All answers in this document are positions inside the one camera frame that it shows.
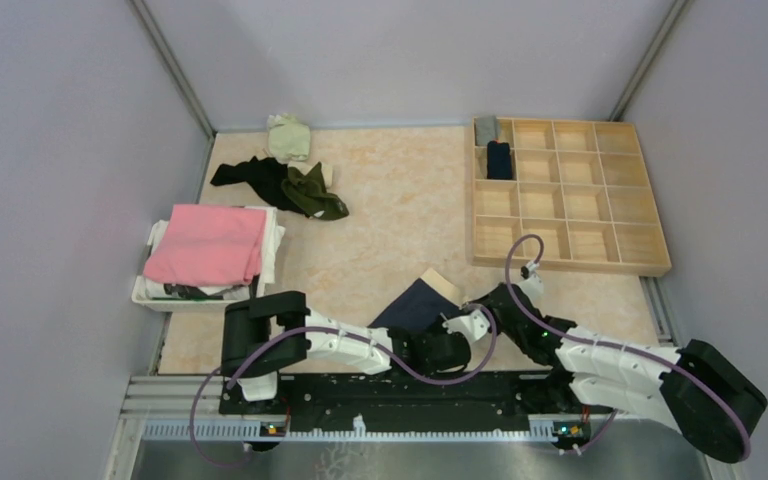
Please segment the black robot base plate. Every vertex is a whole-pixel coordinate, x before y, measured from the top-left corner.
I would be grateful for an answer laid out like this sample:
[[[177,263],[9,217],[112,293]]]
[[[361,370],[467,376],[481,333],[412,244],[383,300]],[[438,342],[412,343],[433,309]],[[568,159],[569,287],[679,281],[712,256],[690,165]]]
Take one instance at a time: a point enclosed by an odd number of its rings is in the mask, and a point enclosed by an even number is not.
[[[234,387],[220,397],[223,415],[288,418],[293,433],[348,431],[361,417],[373,433],[472,433],[525,431],[538,415],[580,416],[566,374],[486,371],[449,386],[406,374],[282,375],[272,400],[249,402]]]

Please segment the grey underwear white waistband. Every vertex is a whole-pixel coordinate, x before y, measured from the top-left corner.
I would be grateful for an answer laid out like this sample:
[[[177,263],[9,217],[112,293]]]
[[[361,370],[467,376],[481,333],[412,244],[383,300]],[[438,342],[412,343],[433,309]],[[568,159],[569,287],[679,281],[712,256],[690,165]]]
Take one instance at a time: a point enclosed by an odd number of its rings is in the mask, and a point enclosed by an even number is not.
[[[497,141],[500,137],[500,122],[494,115],[475,117],[473,126],[475,145],[478,147],[486,147],[488,143]]]

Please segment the navy orange underwear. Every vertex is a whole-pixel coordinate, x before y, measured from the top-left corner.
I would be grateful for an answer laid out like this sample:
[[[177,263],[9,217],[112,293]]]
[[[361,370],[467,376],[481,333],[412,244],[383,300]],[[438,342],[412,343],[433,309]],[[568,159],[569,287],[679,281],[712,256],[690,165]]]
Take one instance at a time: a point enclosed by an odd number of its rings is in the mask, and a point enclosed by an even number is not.
[[[487,178],[490,180],[513,180],[514,167],[511,148],[507,142],[490,141],[487,146]]]

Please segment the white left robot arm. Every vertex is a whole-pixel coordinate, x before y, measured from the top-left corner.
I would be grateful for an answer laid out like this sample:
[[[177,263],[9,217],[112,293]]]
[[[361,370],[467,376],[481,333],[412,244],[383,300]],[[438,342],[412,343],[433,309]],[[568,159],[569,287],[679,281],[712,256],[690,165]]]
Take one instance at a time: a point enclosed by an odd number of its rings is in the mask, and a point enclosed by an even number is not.
[[[317,312],[303,293],[290,291],[225,308],[219,374],[263,414],[279,404],[280,370],[305,360],[342,364],[366,376],[398,367],[429,378],[468,364],[471,346],[490,332],[490,321],[479,309],[442,317],[418,333],[359,327]]]

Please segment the navy underwear cream waistband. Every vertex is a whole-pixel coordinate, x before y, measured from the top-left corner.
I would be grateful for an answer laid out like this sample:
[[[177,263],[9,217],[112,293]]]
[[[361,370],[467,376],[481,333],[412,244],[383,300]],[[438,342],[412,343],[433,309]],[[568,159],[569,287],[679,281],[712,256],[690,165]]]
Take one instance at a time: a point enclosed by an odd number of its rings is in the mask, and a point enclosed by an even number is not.
[[[437,320],[458,316],[464,299],[460,287],[428,268],[371,322],[369,328],[401,328],[420,333]]]

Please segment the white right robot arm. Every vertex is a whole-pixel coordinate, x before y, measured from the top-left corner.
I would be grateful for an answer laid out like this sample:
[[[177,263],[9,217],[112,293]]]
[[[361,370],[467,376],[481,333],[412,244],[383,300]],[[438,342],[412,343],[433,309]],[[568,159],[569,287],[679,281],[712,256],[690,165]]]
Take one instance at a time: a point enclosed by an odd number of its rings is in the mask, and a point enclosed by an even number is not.
[[[751,453],[766,396],[719,350],[692,340],[683,348],[622,343],[576,322],[544,316],[517,285],[498,284],[476,304],[530,360],[560,376],[546,385],[549,404],[621,410],[660,423],[724,463]]]

